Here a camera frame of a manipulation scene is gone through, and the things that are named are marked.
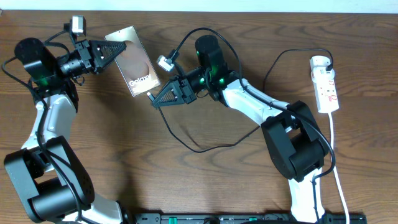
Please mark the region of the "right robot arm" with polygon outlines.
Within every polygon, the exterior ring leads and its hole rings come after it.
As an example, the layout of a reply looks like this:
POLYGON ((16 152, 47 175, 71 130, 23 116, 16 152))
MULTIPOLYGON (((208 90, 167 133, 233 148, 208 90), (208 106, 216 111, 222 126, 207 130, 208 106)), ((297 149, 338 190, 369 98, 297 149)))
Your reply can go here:
POLYGON ((232 70, 224 60, 218 39, 204 35, 195 42, 199 66, 186 73, 177 65, 178 50, 161 55, 157 64, 177 74, 161 91, 149 98, 156 109, 189 104, 206 90, 215 100, 238 110, 261 129, 275 168, 289 182, 291 215, 296 222, 321 223, 325 210, 320 201, 319 180, 332 168, 322 170, 324 158, 335 158, 331 144, 320 131, 309 107, 302 101, 293 104, 273 99, 232 70))

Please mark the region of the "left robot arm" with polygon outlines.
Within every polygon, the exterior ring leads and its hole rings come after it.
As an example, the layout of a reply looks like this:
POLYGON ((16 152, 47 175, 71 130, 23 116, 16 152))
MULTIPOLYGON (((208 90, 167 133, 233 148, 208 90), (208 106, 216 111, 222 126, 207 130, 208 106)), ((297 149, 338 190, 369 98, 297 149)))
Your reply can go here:
POLYGON ((74 41, 75 49, 55 57, 52 40, 20 41, 15 49, 30 75, 37 117, 22 148, 8 154, 4 167, 28 217, 35 223, 131 223, 119 202, 95 193, 93 183, 68 143, 78 111, 76 86, 84 74, 102 72, 124 42, 74 41))

